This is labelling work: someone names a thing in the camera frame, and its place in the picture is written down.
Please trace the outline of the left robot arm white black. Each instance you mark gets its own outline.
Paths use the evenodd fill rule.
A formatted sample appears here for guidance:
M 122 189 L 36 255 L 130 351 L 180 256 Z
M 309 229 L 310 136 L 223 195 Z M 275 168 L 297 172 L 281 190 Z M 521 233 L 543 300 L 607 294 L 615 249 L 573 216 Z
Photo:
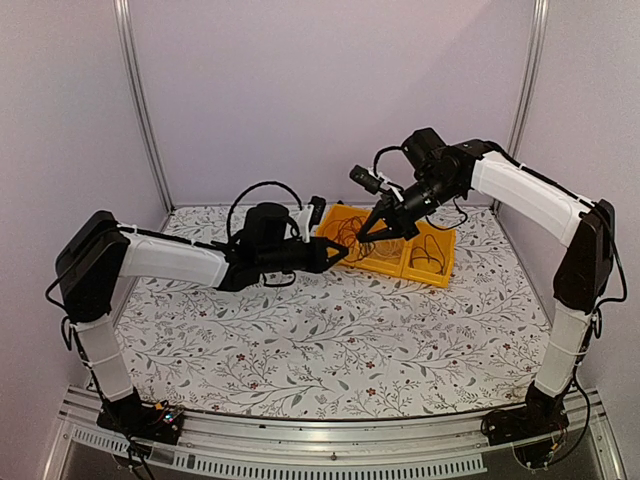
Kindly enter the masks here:
M 128 434 L 148 426 L 146 408 L 135 389 L 111 318 L 111 299 L 121 278 L 149 277 L 238 292 L 271 273 L 323 273 L 346 257 L 348 248 L 314 236 L 324 212 L 313 198 L 297 213 L 264 202 L 248 209 L 241 230 L 227 242 L 209 244 L 118 223 L 97 211 L 55 261 L 52 285 L 58 306 L 73 328 L 85 365 L 104 398 L 111 419 Z

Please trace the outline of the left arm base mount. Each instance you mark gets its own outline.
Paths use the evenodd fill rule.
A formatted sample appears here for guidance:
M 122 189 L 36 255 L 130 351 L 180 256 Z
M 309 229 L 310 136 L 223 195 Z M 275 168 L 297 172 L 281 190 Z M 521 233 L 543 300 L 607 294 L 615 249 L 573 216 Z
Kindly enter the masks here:
M 125 436 L 176 445 L 181 436 L 185 408 L 166 400 L 145 403 L 138 393 L 117 401 L 105 400 L 97 419 L 103 429 Z

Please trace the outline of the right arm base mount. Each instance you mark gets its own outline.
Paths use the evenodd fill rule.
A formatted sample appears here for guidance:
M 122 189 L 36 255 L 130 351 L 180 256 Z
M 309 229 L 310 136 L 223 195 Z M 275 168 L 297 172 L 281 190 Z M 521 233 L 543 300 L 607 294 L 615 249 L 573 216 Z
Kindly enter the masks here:
M 528 469 L 546 468 L 568 436 L 567 392 L 550 397 L 531 384 L 522 407 L 486 413 L 480 431 L 491 446 L 524 441 L 513 450 L 516 460 Z

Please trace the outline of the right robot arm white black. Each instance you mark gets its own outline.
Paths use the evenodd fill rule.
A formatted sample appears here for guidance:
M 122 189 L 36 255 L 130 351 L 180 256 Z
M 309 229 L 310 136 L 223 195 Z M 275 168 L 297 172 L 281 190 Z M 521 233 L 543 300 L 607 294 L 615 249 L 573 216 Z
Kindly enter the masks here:
M 517 162 L 498 144 L 472 139 L 448 145 L 432 128 L 414 131 L 401 145 L 413 168 L 404 188 L 379 173 L 355 166 L 351 179 L 379 200 L 357 234 L 361 243 L 419 233 L 417 222 L 470 191 L 489 196 L 532 220 L 565 247 L 553 279 L 556 301 L 552 332 L 531 393 L 555 398 L 573 378 L 593 317 L 606 299 L 611 272 L 620 265 L 615 245 L 615 210 L 593 202 Z

